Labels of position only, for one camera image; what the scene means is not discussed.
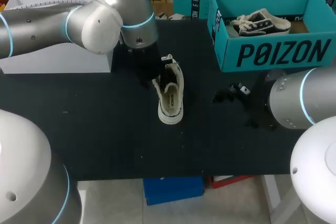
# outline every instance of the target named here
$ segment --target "tiled floor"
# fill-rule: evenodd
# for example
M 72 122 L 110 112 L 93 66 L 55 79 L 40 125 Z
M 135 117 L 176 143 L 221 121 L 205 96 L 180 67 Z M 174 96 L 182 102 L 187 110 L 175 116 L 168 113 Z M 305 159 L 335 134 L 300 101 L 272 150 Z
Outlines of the tiled floor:
M 280 195 L 291 186 L 289 175 L 277 175 Z M 147 206 L 141 179 L 80 182 L 86 191 L 83 224 L 270 224 L 259 177 L 219 189 L 206 189 L 201 197 Z M 306 218 L 300 207 L 286 224 L 322 224 Z

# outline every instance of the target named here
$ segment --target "black tabletop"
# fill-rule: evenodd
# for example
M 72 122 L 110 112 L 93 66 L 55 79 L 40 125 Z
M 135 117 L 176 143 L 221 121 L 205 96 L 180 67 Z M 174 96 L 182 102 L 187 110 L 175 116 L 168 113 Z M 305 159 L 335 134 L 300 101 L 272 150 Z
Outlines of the black tabletop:
M 158 96 L 135 73 L 10 74 L 0 77 L 0 109 L 37 124 L 77 180 L 289 172 L 302 131 L 244 124 L 238 101 L 212 104 L 215 92 L 259 72 L 222 73 L 205 22 L 159 21 L 159 49 L 184 74 L 184 117 L 165 125 Z

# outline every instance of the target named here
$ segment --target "white box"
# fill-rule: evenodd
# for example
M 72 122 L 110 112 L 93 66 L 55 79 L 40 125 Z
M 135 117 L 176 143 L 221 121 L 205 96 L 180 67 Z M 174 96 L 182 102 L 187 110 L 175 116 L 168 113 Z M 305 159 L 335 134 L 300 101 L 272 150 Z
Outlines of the white box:
M 5 9 L 61 0 L 9 0 Z M 71 43 L 54 45 L 24 55 L 0 60 L 4 73 L 97 73 L 110 72 L 113 51 L 93 54 Z

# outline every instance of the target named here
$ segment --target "sneaker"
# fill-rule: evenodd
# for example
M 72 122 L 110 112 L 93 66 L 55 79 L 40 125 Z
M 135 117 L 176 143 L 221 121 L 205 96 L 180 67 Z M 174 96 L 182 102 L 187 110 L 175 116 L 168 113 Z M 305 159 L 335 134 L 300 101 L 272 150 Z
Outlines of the sneaker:
M 288 34 L 290 22 L 271 15 L 266 9 L 241 15 L 226 26 L 230 38 Z
M 164 76 L 152 80 L 159 96 L 158 115 L 163 123 L 176 124 L 183 117 L 183 73 L 172 55 L 161 59 L 172 60 L 173 63 L 165 65 Z

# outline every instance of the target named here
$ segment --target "teal shoe box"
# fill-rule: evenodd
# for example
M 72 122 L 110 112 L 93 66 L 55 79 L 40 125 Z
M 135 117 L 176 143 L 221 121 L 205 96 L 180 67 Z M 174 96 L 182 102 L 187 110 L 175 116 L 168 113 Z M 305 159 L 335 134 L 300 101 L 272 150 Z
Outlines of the teal shoe box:
M 262 8 L 309 32 L 229 38 L 225 24 Z M 223 72 L 327 66 L 336 55 L 336 15 L 325 0 L 210 0 L 207 25 Z
M 173 11 L 191 19 L 207 19 L 209 2 L 210 0 L 173 0 Z

